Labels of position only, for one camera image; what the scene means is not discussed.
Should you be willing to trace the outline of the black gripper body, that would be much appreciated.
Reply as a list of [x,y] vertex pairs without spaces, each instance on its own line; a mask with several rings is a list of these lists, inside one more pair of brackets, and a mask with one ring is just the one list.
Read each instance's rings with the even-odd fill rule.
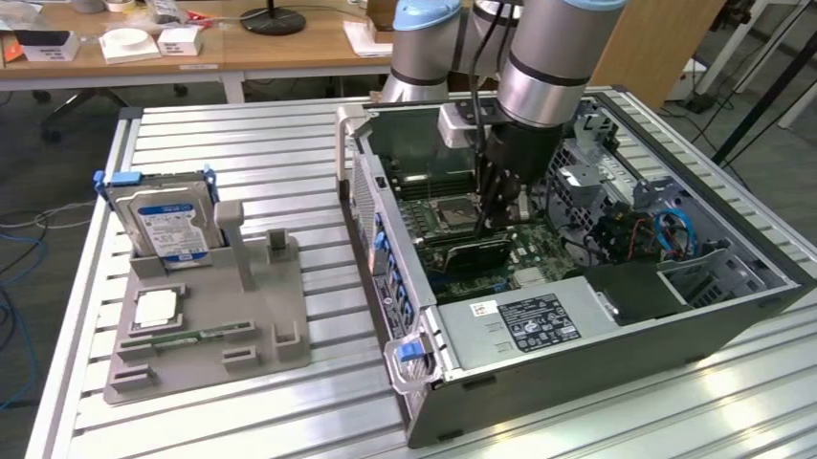
[[482,175],[507,171],[521,184],[534,184],[545,176],[562,137],[562,124],[545,128],[519,122],[494,124],[482,152]]

